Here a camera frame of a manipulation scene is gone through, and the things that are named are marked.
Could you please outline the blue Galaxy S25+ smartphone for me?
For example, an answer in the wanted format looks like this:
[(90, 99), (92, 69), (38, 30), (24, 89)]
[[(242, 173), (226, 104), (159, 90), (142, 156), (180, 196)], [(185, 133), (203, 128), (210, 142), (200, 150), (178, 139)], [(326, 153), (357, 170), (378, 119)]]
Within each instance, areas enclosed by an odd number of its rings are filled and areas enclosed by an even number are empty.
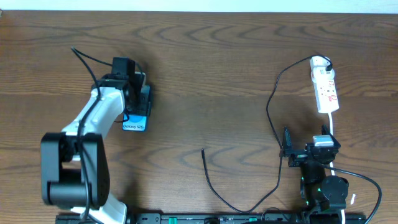
[(127, 116), (125, 114), (122, 129), (124, 131), (145, 131), (146, 124), (147, 124), (146, 116), (139, 116), (133, 114)]

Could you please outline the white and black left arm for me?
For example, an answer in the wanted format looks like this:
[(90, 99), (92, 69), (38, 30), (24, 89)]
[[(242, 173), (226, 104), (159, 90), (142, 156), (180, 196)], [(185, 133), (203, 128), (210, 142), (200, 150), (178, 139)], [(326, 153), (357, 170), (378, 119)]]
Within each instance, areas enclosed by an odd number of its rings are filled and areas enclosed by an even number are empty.
[(104, 139), (116, 118), (146, 117), (150, 87), (146, 74), (108, 74), (97, 80), (79, 115), (40, 143), (42, 198), (69, 210), (56, 223), (133, 223), (125, 203), (110, 192)]

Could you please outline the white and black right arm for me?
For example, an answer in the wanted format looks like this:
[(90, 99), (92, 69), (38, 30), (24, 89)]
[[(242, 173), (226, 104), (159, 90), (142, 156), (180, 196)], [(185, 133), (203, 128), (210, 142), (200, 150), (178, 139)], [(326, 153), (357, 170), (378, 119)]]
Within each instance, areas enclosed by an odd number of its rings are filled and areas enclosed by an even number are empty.
[(300, 193), (307, 207), (300, 214), (304, 223), (342, 223), (341, 211), (346, 208), (349, 183), (337, 175), (326, 175), (325, 169), (334, 161), (340, 143), (323, 125), (321, 135), (313, 137), (304, 149), (294, 149), (290, 132), (284, 128), (281, 156), (289, 167), (301, 172)]

